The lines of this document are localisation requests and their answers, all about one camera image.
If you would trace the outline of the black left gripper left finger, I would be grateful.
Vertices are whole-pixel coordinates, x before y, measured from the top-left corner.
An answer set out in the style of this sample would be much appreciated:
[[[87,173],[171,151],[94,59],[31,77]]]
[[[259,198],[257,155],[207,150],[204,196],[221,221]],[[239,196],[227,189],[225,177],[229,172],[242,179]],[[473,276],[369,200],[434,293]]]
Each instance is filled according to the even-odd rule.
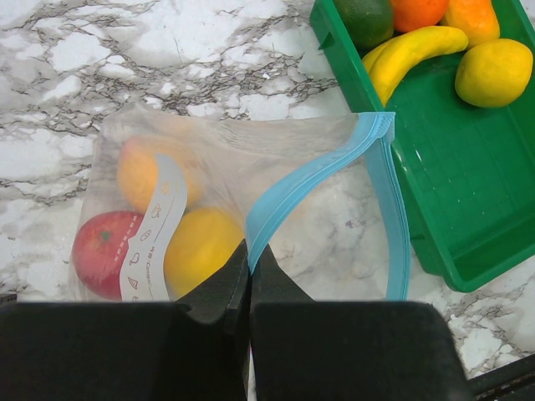
[[[4,400],[244,400],[247,248],[175,302],[13,303]]]

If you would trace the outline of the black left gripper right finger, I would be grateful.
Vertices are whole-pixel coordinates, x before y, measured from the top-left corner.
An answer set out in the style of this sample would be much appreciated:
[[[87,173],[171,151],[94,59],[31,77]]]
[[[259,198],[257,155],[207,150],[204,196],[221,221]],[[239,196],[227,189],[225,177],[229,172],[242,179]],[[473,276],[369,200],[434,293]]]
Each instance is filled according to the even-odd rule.
[[[266,249],[252,274],[259,400],[469,400],[451,331],[422,302],[320,302]]]

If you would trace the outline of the red apple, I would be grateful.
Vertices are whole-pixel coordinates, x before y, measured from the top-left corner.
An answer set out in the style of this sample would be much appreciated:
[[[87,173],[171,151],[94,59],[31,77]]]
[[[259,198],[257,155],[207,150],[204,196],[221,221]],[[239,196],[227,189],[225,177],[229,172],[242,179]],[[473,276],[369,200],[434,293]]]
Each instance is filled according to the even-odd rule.
[[[94,294],[119,301],[120,271],[144,215],[134,211],[110,211],[92,217],[79,229],[73,246],[74,270]]]

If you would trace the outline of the yellow lemon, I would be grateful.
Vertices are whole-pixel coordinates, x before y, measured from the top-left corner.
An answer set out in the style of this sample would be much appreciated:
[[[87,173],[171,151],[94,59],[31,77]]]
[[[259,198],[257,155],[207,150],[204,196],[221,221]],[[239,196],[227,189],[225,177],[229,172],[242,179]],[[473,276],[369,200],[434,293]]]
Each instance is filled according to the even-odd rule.
[[[166,250],[166,283],[175,295],[185,296],[222,268],[243,238],[242,227],[219,208],[186,213]]]

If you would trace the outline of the clear zip top bag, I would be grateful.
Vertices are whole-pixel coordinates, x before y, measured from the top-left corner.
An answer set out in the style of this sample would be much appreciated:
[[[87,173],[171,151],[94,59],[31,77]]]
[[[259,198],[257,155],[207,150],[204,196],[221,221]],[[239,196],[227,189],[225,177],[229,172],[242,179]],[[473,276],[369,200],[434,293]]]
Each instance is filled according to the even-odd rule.
[[[101,126],[76,235],[98,214],[138,212],[116,180],[121,149],[135,136],[169,138],[194,153],[201,198],[187,207],[181,169],[170,156],[157,154],[156,186],[120,271],[121,299],[104,299],[79,280],[72,248],[69,285],[75,300],[181,299],[166,283],[164,258],[182,217],[202,207],[219,208],[242,227],[239,245],[247,248],[250,276],[270,249],[283,272],[314,300],[407,297],[410,262],[400,263],[406,212],[383,151],[395,137],[390,112],[215,121],[128,105]]]

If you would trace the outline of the peach with green leaf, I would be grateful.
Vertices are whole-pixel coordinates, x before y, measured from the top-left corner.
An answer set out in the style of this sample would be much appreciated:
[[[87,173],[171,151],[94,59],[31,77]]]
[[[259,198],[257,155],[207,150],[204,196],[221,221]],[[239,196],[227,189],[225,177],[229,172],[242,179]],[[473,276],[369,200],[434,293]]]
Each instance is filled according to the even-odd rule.
[[[124,143],[116,173],[124,198],[139,213],[146,212],[158,178],[157,154],[170,156],[181,169],[187,187],[186,206],[193,206],[203,192],[201,178],[197,174],[198,159],[176,141],[160,136],[135,136]]]

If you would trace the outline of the yellow banana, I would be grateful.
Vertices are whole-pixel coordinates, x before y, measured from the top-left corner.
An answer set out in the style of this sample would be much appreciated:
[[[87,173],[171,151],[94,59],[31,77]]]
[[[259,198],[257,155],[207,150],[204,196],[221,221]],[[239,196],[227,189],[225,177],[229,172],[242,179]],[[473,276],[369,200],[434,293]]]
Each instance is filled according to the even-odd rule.
[[[417,64],[429,58],[458,53],[468,37],[459,28],[429,26],[404,33],[382,43],[363,58],[380,102],[386,106],[400,81]]]

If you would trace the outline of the green avocado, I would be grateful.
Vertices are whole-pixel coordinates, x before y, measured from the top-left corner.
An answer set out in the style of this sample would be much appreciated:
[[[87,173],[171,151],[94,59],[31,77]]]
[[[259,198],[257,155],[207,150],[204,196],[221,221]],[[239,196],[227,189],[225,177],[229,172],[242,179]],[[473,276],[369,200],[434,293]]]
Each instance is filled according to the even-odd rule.
[[[394,10],[389,0],[336,0],[334,5],[358,50],[371,50],[393,36]]]

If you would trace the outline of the yellow apple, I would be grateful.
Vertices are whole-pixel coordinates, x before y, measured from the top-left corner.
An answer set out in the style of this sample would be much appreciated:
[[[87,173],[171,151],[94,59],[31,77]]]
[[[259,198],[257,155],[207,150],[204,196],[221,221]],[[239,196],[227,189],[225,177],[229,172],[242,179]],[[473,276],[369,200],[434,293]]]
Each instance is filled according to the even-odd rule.
[[[526,45],[507,38],[491,40],[463,56],[456,71],[455,90],[473,106],[501,108],[523,94],[532,66],[532,51]]]

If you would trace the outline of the orange fruit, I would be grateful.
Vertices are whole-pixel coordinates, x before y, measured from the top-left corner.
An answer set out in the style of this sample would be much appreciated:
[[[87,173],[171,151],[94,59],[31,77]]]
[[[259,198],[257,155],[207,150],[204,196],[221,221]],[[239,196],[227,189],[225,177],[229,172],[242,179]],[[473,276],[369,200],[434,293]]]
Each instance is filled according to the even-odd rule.
[[[391,0],[394,29],[408,33],[418,28],[436,25],[444,16],[449,0]]]

